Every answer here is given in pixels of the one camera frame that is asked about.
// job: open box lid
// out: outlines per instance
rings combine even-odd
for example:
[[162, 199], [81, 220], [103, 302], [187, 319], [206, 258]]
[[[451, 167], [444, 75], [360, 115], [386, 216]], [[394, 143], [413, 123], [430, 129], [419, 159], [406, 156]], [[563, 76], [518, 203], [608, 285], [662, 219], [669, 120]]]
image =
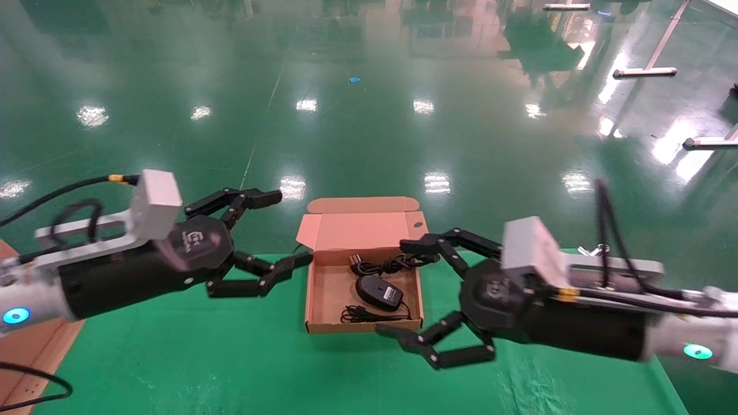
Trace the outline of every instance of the open box lid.
[[420, 204], [410, 197], [343, 197], [308, 204], [297, 241], [313, 250], [398, 247], [428, 233]]

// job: black cable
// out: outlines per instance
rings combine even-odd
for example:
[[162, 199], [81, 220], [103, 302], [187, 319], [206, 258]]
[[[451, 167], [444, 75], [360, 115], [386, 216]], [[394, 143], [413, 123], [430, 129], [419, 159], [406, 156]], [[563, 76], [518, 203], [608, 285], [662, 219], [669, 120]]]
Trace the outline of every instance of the black cable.
[[400, 301], [400, 305], [405, 306], [407, 314], [381, 315], [373, 313], [363, 306], [346, 306], [346, 309], [341, 313], [341, 323], [376, 323], [379, 321], [412, 320], [410, 317], [410, 307], [404, 301]]
[[598, 298], [600, 300], [614, 301], [616, 303], [629, 304], [643, 309], [669, 312], [675, 314], [693, 315], [697, 317], [738, 318], [738, 311], [727, 311], [718, 309], [701, 309], [673, 304], [657, 303], [641, 298], [627, 297], [617, 292], [603, 291], [601, 289], [580, 289], [579, 297]]
[[3, 227], [6, 224], [9, 224], [17, 220], [21, 216], [25, 215], [26, 213], [29, 213], [31, 210], [38, 208], [39, 206], [48, 202], [49, 200], [57, 198], [65, 193], [71, 192], [78, 188], [83, 188], [85, 186], [94, 185], [94, 184], [103, 183], [103, 182], [119, 182], [119, 183], [126, 183], [129, 185], [135, 186], [136, 184], [138, 184], [138, 180], [139, 180], [139, 176], [137, 175], [123, 176], [121, 174], [112, 174], [110, 176], [100, 176], [100, 177], [93, 177], [91, 179], [81, 180], [79, 182], [73, 183], [68, 186], [64, 186], [61, 189], [57, 189], [51, 193], [43, 195], [42, 197], [29, 203], [28, 205], [23, 206], [20, 210], [18, 210], [14, 214], [8, 216], [6, 219], [1, 220], [0, 227]]
[[598, 180], [596, 183], [597, 187], [597, 198], [595, 205], [597, 206], [597, 233], [599, 237], [599, 243], [603, 249], [600, 252], [602, 256], [602, 286], [607, 287], [610, 283], [610, 264], [609, 264], [609, 246], [607, 244], [607, 222], [605, 221], [605, 206], [604, 197], [607, 196], [607, 189], [604, 187], [604, 182]]
[[103, 215], [103, 203], [97, 199], [85, 199], [82, 202], [73, 203], [64, 209], [62, 213], [59, 213], [55, 218], [54, 222], [51, 223], [51, 229], [49, 229], [49, 237], [54, 244], [60, 249], [67, 248], [69, 242], [62, 239], [56, 234], [56, 228], [63, 224], [69, 217], [77, 213], [80, 209], [92, 207], [92, 215], [90, 216], [90, 222], [87, 226], [87, 240], [93, 244], [97, 241], [97, 222]]
[[[615, 239], [615, 245], [618, 248], [618, 251], [620, 252], [620, 256], [625, 260], [625, 264], [628, 267], [628, 272], [630, 273], [630, 276], [635, 278], [635, 280], [638, 282], [638, 285], [641, 286], [641, 289], [648, 293], [653, 295], [660, 295], [662, 297], [667, 298], [673, 298], [675, 300], [683, 300], [684, 296], [683, 293], [680, 290], [676, 289], [663, 289], [654, 287], [653, 285], [647, 284], [639, 275], [638, 272], [635, 270], [635, 267], [633, 266], [632, 261], [630, 260], [630, 256], [628, 255], [627, 248], [625, 247], [625, 243], [623, 242], [623, 237], [620, 234], [620, 229], [618, 228], [618, 221], [615, 217], [615, 210], [613, 208], [613, 204], [610, 202], [610, 197], [607, 193], [607, 186], [604, 184], [604, 181], [597, 180], [596, 181], [596, 190], [597, 190], [597, 206], [598, 206], [598, 214], [597, 214], [597, 220], [598, 220], [598, 228], [600, 229], [600, 243], [607, 245], [607, 233], [604, 231], [605, 229], [605, 223], [604, 223], [604, 217], [606, 216], [608, 219], [608, 222], [610, 223], [610, 229], [613, 232], [613, 238]], [[607, 283], [609, 282], [609, 260], [608, 260], [608, 252], [607, 249], [602, 251], [602, 269], [603, 269], [603, 276], [602, 276], [602, 286], [607, 287]]]
[[365, 275], [382, 275], [394, 274], [402, 270], [411, 270], [413, 268], [423, 267], [424, 265], [437, 262], [438, 258], [428, 259], [425, 255], [406, 255], [400, 254], [394, 258], [390, 258], [381, 264], [372, 264], [371, 262], [360, 261], [351, 265], [351, 271], [359, 277]]
[[15, 363], [7, 363], [7, 362], [0, 362], [0, 369], [9, 370], [9, 371], [17, 371], [17, 372], [21, 372], [25, 374], [30, 374], [36, 377], [43, 377], [44, 379], [49, 380], [50, 382], [56, 383], [57, 385], [66, 389], [66, 391], [63, 394], [29, 399], [23, 402], [0, 406], [0, 412], [10, 411], [11, 409], [23, 408], [24, 406], [29, 406], [29, 405], [36, 405], [37, 403], [49, 402], [52, 400], [68, 398], [72, 395], [72, 392], [74, 391], [74, 389], [72, 388], [72, 385], [70, 385], [69, 382], [65, 381], [64, 379], [54, 374], [46, 373], [45, 371], [40, 371], [38, 369], [30, 368], [28, 366], [16, 365]]

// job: mouse cable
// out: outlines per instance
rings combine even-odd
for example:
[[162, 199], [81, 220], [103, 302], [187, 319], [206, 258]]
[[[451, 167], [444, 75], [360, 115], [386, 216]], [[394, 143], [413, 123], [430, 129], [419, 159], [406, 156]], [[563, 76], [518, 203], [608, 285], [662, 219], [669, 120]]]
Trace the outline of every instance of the mouse cable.
[[405, 306], [407, 314], [382, 315], [371, 312], [363, 306], [346, 306], [346, 309], [341, 313], [341, 323], [377, 323], [380, 321], [412, 320], [410, 317], [410, 307], [404, 301], [400, 301], [400, 305]]

